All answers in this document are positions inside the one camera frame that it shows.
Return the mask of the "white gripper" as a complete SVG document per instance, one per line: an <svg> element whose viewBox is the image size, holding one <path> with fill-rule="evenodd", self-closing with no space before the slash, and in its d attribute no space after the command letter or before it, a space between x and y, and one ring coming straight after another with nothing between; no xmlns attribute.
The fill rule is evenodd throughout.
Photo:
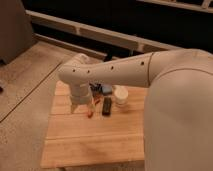
<svg viewBox="0 0 213 171"><path fill-rule="evenodd" d="M74 85L71 84L69 86L70 89L70 99L71 102L75 105L71 105L71 114L74 114L77 109L77 105L87 105L87 116L93 115L93 104L90 103L92 101L92 93L88 84Z"/></svg>

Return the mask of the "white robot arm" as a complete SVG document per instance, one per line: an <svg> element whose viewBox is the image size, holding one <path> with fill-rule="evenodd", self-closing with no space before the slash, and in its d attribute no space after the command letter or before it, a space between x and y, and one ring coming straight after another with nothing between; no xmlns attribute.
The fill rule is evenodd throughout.
<svg viewBox="0 0 213 171"><path fill-rule="evenodd" d="M145 171L213 171L213 54L151 52L91 64L77 54L59 69L72 106L91 102L92 82L144 87Z"/></svg>

